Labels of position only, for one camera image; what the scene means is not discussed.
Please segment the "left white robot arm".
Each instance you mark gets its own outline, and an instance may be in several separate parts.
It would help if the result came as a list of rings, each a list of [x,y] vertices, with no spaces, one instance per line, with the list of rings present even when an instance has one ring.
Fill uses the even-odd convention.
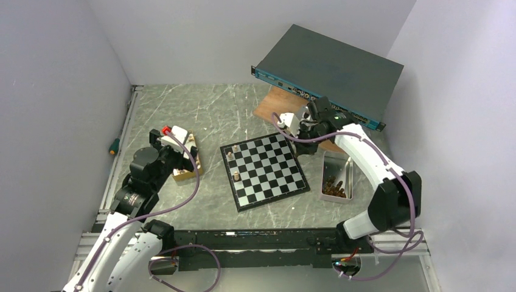
[[[122,291],[138,265],[173,251],[173,226],[146,219],[175,170],[200,174],[198,148],[193,135],[178,126],[151,130],[149,144],[134,153],[98,239],[63,291]]]

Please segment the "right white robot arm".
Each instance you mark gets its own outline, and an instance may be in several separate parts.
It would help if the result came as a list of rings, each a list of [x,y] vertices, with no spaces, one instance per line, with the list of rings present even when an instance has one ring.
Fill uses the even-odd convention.
[[[415,171],[407,172],[392,162],[376,146],[356,118],[334,109],[327,97],[312,100],[299,113],[283,113],[277,118],[280,129],[288,131],[299,155],[311,155],[322,141],[330,141],[343,150],[365,174],[374,194],[366,210],[339,223],[335,244],[342,252],[351,252],[359,238],[410,224],[420,215],[422,179]]]

